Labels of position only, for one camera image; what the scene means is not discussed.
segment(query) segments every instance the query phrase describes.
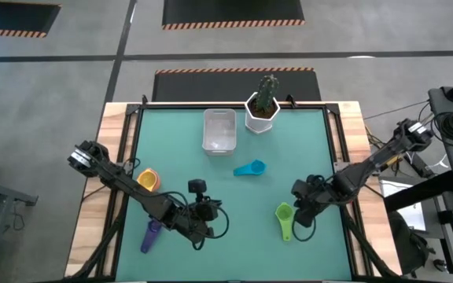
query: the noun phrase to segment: orange cup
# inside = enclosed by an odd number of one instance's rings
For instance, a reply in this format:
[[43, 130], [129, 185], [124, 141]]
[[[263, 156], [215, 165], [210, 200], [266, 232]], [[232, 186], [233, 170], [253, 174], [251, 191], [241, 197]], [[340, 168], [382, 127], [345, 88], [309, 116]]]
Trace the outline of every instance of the orange cup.
[[148, 191], [155, 192], [160, 188], [160, 177], [153, 169], [146, 168], [139, 174], [138, 183]]

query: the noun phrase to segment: green measuring cup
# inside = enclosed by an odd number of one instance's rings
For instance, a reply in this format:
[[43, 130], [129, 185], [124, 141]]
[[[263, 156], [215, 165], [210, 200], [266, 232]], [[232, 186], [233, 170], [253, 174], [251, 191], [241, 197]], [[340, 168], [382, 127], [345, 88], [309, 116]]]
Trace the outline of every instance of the green measuring cup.
[[291, 240], [291, 222], [293, 221], [293, 208], [283, 202], [277, 207], [275, 211], [275, 216], [279, 219], [279, 223], [281, 223], [281, 230], [282, 230], [282, 240], [283, 241], [290, 241]]

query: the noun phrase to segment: green tabletop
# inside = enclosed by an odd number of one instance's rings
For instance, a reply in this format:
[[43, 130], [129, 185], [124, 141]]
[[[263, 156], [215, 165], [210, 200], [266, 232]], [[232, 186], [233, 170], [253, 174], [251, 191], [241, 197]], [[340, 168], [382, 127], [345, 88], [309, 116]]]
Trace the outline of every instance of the green tabletop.
[[[291, 188], [309, 174], [332, 175], [332, 159], [322, 110], [282, 109], [267, 133], [245, 128], [245, 111], [237, 112], [237, 148], [232, 156], [207, 156], [202, 149], [204, 110], [146, 109], [136, 157], [141, 166], [134, 177], [151, 167], [161, 178], [159, 192], [179, 191], [189, 202], [187, 182], [202, 178], [206, 195], [223, 201], [230, 216], [225, 237], [206, 240], [201, 251], [175, 231], [162, 230], [147, 254], [140, 252], [149, 221], [147, 213], [129, 200], [117, 281], [284, 281], [350, 280], [351, 273], [338, 208], [317, 217], [315, 236], [305, 243], [283, 241], [275, 210], [293, 204]], [[262, 160], [261, 176], [234, 177], [236, 167]], [[224, 217], [210, 222], [222, 233]], [[300, 237], [310, 231], [296, 225]]]

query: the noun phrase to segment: cactus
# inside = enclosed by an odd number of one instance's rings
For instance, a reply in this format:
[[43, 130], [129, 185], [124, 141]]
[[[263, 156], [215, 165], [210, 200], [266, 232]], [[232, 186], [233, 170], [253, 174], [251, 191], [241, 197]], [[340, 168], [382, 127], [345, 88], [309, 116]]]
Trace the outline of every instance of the cactus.
[[255, 109], [257, 112], [267, 113], [272, 108], [274, 96], [279, 88], [279, 80], [274, 75], [265, 75], [258, 86], [255, 96]]

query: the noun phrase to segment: purple object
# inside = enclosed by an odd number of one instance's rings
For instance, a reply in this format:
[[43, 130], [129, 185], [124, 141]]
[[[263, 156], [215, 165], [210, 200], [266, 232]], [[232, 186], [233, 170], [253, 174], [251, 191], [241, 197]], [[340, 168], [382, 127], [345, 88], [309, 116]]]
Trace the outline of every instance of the purple object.
[[162, 224], [160, 222], [151, 220], [148, 222], [148, 229], [146, 229], [145, 239], [142, 241], [141, 245], [141, 252], [147, 253], [149, 248], [153, 245], [153, 242], [158, 236], [160, 232], [160, 228], [162, 228]]

